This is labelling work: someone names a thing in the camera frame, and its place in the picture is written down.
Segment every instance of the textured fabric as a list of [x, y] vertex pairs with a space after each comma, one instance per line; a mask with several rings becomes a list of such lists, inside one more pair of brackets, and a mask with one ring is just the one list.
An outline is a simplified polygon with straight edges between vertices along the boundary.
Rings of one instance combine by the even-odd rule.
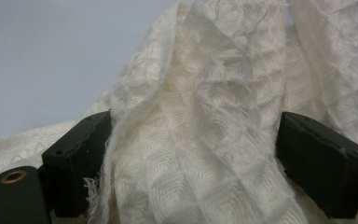
[[117, 120], [89, 223], [327, 219], [274, 156], [282, 111], [358, 143], [358, 1], [198, 0], [157, 19], [86, 115]]

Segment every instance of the cloth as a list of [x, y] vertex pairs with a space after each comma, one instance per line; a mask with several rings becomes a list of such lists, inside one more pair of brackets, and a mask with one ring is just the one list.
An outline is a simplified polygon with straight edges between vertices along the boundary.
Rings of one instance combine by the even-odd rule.
[[327, 219], [274, 154], [282, 111], [358, 143], [358, 0], [288, 7], [287, 29], [283, 0], [197, 0], [157, 19], [85, 114], [117, 120], [89, 223], [358, 223]]

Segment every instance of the crumpled fabric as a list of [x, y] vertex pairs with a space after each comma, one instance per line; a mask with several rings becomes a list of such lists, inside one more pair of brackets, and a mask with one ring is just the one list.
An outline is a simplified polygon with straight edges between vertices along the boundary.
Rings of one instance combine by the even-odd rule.
[[178, 3], [110, 91], [113, 129], [89, 223], [358, 223], [328, 219], [275, 157], [283, 111], [358, 144], [358, 0]]

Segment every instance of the black plastic part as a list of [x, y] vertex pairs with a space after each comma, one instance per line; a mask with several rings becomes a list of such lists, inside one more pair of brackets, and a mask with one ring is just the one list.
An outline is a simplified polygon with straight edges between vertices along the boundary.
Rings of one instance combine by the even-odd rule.
[[22, 166], [0, 174], [0, 224], [51, 223], [39, 174]]
[[110, 111], [89, 116], [43, 153], [57, 217], [78, 217], [88, 208], [84, 178], [99, 175], [111, 121]]
[[316, 120], [283, 112], [277, 157], [328, 217], [358, 211], [358, 145]]

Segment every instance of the white background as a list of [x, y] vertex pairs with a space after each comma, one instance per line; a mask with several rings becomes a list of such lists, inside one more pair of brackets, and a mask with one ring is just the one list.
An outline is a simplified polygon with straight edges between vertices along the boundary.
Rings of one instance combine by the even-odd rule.
[[0, 138], [78, 119], [175, 2], [0, 0]]

